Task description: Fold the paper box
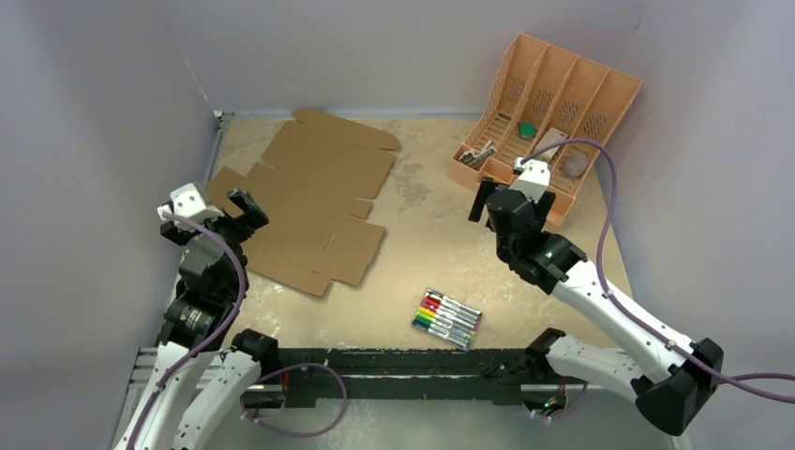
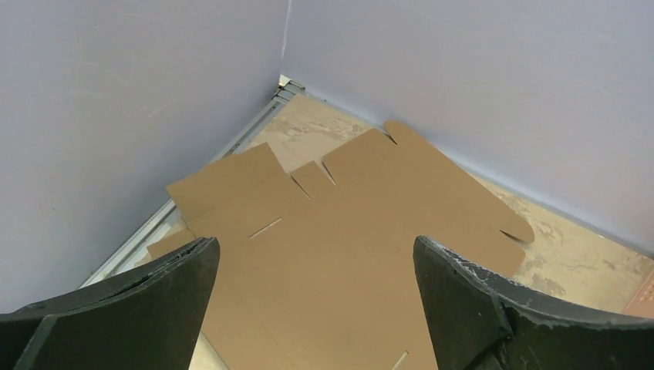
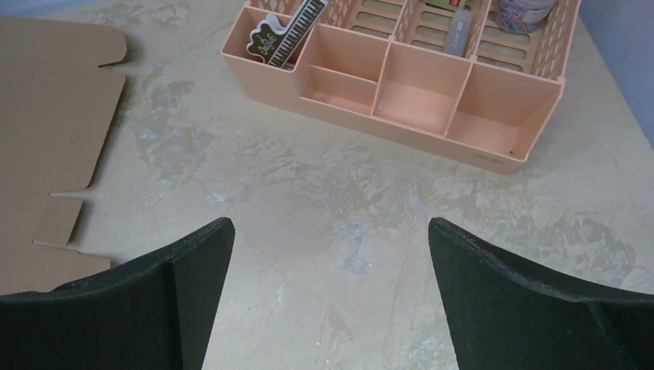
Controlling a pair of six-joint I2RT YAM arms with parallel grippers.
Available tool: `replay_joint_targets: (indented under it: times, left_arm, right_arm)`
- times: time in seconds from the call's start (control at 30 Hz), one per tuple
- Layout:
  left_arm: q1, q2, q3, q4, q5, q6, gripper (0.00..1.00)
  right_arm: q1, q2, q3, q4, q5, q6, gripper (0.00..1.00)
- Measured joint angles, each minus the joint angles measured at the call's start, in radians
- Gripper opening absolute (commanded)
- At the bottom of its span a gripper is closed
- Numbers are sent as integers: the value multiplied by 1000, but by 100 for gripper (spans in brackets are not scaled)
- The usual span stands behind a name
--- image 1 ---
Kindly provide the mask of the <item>brown cardboard box sheet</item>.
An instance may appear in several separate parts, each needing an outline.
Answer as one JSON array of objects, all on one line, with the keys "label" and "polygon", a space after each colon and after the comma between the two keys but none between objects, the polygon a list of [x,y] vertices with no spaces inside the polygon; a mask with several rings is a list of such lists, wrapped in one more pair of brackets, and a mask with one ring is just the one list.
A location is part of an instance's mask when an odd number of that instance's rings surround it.
[{"label": "brown cardboard box sheet", "polygon": [[367,221],[395,163],[396,136],[315,109],[299,109],[247,174],[223,167],[206,191],[229,213],[228,193],[251,194],[269,223],[243,244],[247,267],[315,296],[334,281],[361,283],[385,228]]}]

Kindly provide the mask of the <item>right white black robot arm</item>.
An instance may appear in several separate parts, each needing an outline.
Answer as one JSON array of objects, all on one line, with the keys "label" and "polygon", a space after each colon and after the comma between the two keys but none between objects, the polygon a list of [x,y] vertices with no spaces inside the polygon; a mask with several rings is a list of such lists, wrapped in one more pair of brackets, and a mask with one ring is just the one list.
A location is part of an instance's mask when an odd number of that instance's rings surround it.
[{"label": "right white black robot arm", "polygon": [[694,341],[656,320],[613,284],[602,284],[596,264],[564,236],[543,229],[553,201],[529,200],[489,177],[476,192],[469,219],[487,214],[496,255],[523,281],[579,311],[615,343],[606,349],[549,328],[526,349],[526,368],[540,382],[572,376],[632,401],[660,431],[681,436],[717,390],[711,374],[723,349]]}]

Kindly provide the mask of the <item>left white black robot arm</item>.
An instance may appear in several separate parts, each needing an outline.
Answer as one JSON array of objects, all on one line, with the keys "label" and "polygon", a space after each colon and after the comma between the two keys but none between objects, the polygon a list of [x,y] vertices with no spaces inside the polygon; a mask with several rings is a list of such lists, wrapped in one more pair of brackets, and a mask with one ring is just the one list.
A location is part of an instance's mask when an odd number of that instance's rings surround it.
[{"label": "left white black robot arm", "polygon": [[215,207],[193,183],[157,209],[161,236],[183,256],[155,364],[119,449],[202,449],[249,385],[278,375],[271,337],[242,332],[230,350],[221,350],[248,290],[242,245],[268,223],[248,192],[234,188],[226,197],[238,216]]}]

